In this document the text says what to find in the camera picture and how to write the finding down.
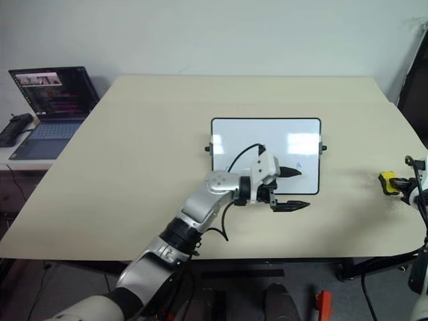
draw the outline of black device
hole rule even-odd
[[[17,137],[23,132],[24,128],[33,121],[31,114],[22,114],[12,116],[9,124],[0,133],[0,147],[13,147],[16,145]]]
[[[100,100],[85,67],[9,73],[40,120],[9,159],[56,159]]]

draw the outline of laptop keyboard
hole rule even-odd
[[[28,139],[71,139],[81,123],[40,124]]]

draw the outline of red object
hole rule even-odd
[[[329,291],[322,290],[315,296],[315,307],[320,312],[318,321],[329,321],[332,311],[332,294]]]

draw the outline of laptop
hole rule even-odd
[[[40,120],[9,159],[56,159],[100,100],[85,67],[9,73]]]

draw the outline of beige tabletop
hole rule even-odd
[[[319,117],[328,151],[311,205],[231,208],[230,241],[206,233],[201,259],[358,257],[419,247],[416,210],[377,176],[410,177],[427,150],[371,78],[122,76],[53,164],[0,243],[1,257],[134,258],[211,169],[214,117]]]

